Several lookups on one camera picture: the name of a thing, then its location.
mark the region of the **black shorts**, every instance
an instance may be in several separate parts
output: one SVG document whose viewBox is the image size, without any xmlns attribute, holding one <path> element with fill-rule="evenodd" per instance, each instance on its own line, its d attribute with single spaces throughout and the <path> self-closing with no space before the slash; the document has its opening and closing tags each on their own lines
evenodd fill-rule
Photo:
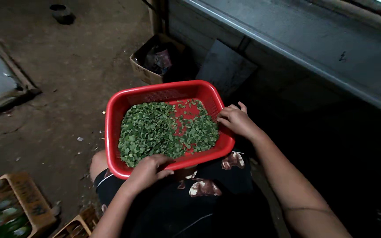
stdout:
<svg viewBox="0 0 381 238">
<path fill-rule="evenodd" d="M 169 177 L 141 192 L 129 209 L 121 237 L 248 237 L 253 229 L 260 232 L 260 224 L 263 235 L 276 237 L 268 203 L 261 192 L 261 196 L 254 195 L 249 160 L 240 155 L 243 167 L 225 170 L 223 158 L 219 158 L 196 168 L 195 178 L 213 181 L 221 196 L 192 197 L 190 189 L 198 181 L 181 183 Z M 97 176 L 95 186 L 103 207 L 110 204 L 124 181 L 108 170 Z"/>
<path fill-rule="evenodd" d="M 237 152 L 241 155 L 244 161 L 244 168 L 240 169 L 237 166 L 233 166 L 230 170 L 222 169 L 223 158 L 219 158 L 199 164 L 195 177 L 213 180 L 222 190 L 226 190 L 232 194 L 251 193 L 253 187 L 249 159 L 239 150 L 234 150 L 233 152 Z M 100 202 L 108 206 L 124 181 L 125 180 L 115 177 L 108 169 L 102 171 L 94 181 Z M 187 185 L 186 188 L 189 188 L 195 181 L 192 182 L 192 180 L 190 180 L 185 182 Z M 180 184 L 179 182 L 172 183 L 177 186 Z"/>
</svg>

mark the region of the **person's left hand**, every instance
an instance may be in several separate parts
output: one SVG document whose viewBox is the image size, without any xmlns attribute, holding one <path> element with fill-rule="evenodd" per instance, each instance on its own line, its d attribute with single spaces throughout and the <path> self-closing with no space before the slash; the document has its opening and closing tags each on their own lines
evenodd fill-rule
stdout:
<svg viewBox="0 0 381 238">
<path fill-rule="evenodd" d="M 161 170 L 157 172 L 160 165 L 172 160 L 172 158 L 163 154 L 154 154 L 143 158 L 133 169 L 130 177 L 123 183 L 121 188 L 133 196 L 138 195 L 156 181 L 174 174 L 173 170 Z"/>
</svg>

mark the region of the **basket rim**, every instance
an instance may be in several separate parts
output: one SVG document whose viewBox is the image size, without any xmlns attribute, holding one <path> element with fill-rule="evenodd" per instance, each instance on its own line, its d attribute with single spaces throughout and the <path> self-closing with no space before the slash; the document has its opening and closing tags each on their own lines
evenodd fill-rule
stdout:
<svg viewBox="0 0 381 238">
<path fill-rule="evenodd" d="M 110 98 L 110 100 L 108 101 L 107 109 L 106 109 L 106 113 L 105 113 L 105 132 L 104 132 L 104 135 L 105 135 L 105 151 L 106 151 L 106 157 L 107 157 L 107 164 L 108 164 L 108 168 L 109 168 L 110 172 L 113 173 L 114 176 L 125 180 L 131 174 L 131 171 L 124 171 L 122 169 L 119 169 L 117 166 L 117 163 L 115 163 L 115 157 L 116 157 L 115 154 L 116 153 L 114 150 L 118 148 L 117 147 L 118 145 L 116 144 L 117 140 L 114 140 L 112 138 L 111 133 L 110 133 L 110 128 L 112 127 L 112 123 L 113 123 L 110 120 L 110 118 L 112 117 L 112 114 L 113 114 L 114 102 L 122 96 L 132 95 L 136 92 L 145 93 L 145 92 L 153 92 L 156 90 L 161 91 L 161 90 L 165 90 L 165 89 L 172 89 L 176 86 L 195 86 L 195 85 L 204 86 L 207 89 L 210 89 L 212 91 L 213 100 L 214 100 L 216 106 L 217 107 L 219 106 L 219 108 L 218 108 L 219 111 L 221 111 L 224 108 L 224 103 L 221 100 L 220 95 L 217 92 L 217 89 L 215 89 L 215 87 L 212 84 L 210 84 L 209 82 L 204 81 L 204 80 L 181 81 L 181 82 L 173 82 L 173 83 L 166 83 L 166 84 L 147 85 L 147 86 L 142 86 L 142 87 L 132 88 L 132 89 L 124 89 L 124 90 L 121 90 L 121 91 L 115 93 Z M 226 136 L 228 136 L 229 139 L 228 139 L 224 149 L 221 149 L 220 151 L 213 152 L 211 154 L 203 155 L 203 156 L 198 157 L 198 158 L 172 163 L 172 164 L 166 166 L 165 169 L 172 169 L 172 170 L 182 169 L 182 168 L 186 168 L 189 166 L 201 164 L 201 163 L 204 163 L 204 162 L 216 159 L 216 158 L 220 158 L 222 156 L 226 156 L 228 153 L 230 153 L 230 151 L 233 149 L 233 146 L 235 145 L 235 139 L 228 134 L 226 134 Z"/>
</svg>

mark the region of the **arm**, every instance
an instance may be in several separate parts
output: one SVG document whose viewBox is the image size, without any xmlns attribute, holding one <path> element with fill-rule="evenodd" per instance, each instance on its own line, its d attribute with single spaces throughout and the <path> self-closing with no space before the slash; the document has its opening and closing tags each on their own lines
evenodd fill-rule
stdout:
<svg viewBox="0 0 381 238">
<path fill-rule="evenodd" d="M 292 228 L 306 238 L 351 237 L 320 193 L 247 116 L 245 105 L 239 106 L 224 108 L 217 120 L 253 144 Z"/>
<path fill-rule="evenodd" d="M 172 160 L 162 154 L 145 157 L 136 165 L 132 174 L 119 188 L 91 238 L 118 238 L 127 212 L 135 197 L 157 180 L 174 174 L 172 170 L 157 172 L 160 165 Z"/>
</svg>

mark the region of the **knee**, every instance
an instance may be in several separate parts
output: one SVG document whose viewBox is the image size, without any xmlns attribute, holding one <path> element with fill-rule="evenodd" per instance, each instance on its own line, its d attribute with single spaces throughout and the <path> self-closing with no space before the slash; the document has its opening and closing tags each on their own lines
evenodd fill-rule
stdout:
<svg viewBox="0 0 381 238">
<path fill-rule="evenodd" d="M 105 150 L 101 150 L 92 157 L 91 167 L 89 169 L 89 174 L 91 176 L 92 181 L 95 181 L 95 178 L 98 176 L 98 174 L 100 174 L 107 168 L 108 165 Z"/>
</svg>

